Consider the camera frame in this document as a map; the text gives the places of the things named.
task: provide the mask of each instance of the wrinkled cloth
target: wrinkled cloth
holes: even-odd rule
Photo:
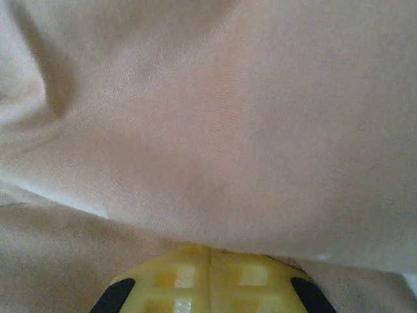
[[[0,0],[0,311],[193,242],[417,312],[416,39],[414,0]]]

